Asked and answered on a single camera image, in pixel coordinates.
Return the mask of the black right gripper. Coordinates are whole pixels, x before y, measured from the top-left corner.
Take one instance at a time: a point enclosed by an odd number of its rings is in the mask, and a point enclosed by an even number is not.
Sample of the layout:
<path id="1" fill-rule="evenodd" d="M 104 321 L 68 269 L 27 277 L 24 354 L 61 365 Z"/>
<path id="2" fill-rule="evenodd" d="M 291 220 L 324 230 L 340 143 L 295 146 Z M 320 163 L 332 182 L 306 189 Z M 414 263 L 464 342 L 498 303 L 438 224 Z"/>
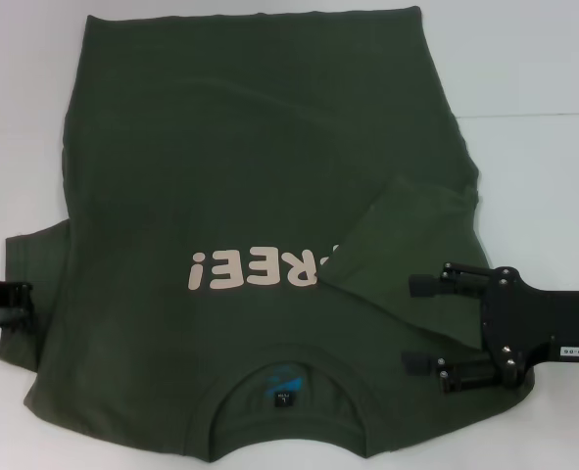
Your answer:
<path id="1" fill-rule="evenodd" d="M 519 387 L 545 362 L 579 363 L 579 291 L 528 285 L 512 267 L 446 262 L 437 276 L 409 277 L 412 298 L 460 295 L 481 298 L 482 336 L 491 357 L 451 361 L 442 354 L 401 353 L 410 376 L 435 376 L 442 393 Z"/>

